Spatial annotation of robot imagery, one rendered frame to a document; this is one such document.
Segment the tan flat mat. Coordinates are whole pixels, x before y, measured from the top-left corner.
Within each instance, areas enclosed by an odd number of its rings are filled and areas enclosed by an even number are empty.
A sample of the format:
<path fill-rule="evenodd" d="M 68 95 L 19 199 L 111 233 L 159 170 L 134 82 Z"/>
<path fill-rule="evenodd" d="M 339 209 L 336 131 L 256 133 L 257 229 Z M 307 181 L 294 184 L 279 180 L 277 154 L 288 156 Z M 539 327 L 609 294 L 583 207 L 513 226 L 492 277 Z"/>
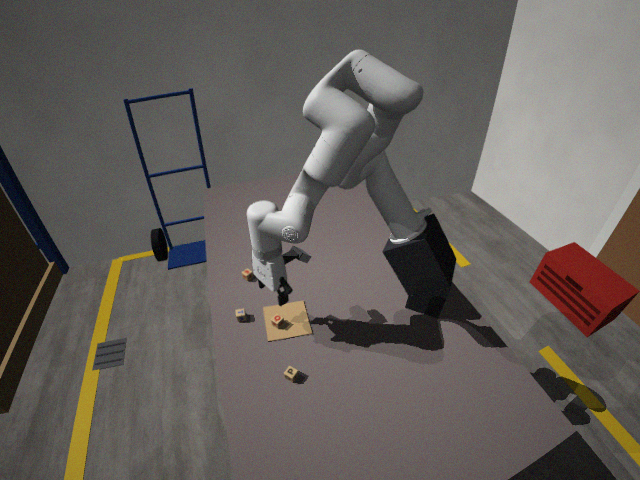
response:
<path fill-rule="evenodd" d="M 263 307 L 263 311 L 268 342 L 312 334 L 304 301 Z M 279 329 L 271 324 L 271 318 L 276 314 L 284 317 L 284 324 Z"/>

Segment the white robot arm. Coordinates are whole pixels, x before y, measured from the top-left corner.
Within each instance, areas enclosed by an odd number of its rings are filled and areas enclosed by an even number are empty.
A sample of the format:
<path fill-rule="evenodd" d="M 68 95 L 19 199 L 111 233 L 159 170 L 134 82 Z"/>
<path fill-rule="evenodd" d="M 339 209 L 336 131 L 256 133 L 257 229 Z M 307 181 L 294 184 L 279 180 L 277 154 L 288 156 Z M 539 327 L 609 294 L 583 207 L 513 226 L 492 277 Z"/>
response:
<path fill-rule="evenodd" d="M 369 102 L 368 109 L 343 93 L 346 89 Z M 247 210 L 254 256 L 272 260 L 282 253 L 282 241 L 306 240 L 314 210 L 327 189 L 338 185 L 352 189 L 364 179 L 392 232 L 391 242 L 402 244 L 419 236 L 427 226 L 425 217 L 432 210 L 413 209 L 385 149 L 403 116 L 413 111 L 422 98 L 419 83 L 364 50 L 354 50 L 339 62 L 304 103 L 304 117 L 322 134 L 284 210 L 279 211 L 270 201 L 255 202 Z"/>

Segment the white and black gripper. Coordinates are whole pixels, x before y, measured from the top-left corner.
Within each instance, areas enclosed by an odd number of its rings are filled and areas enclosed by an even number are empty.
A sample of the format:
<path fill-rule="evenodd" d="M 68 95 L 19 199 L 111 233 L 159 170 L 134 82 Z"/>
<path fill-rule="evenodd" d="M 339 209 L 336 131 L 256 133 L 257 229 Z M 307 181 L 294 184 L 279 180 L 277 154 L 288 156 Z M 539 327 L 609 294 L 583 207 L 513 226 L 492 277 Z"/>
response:
<path fill-rule="evenodd" d="M 286 304 L 289 301 L 288 295 L 293 290 L 287 283 L 287 272 L 282 253 L 272 260 L 260 260 L 254 256 L 252 249 L 252 263 L 254 275 L 258 278 L 259 288 L 267 286 L 271 291 L 277 291 L 279 306 Z M 280 291 L 281 285 L 285 290 L 282 293 Z"/>

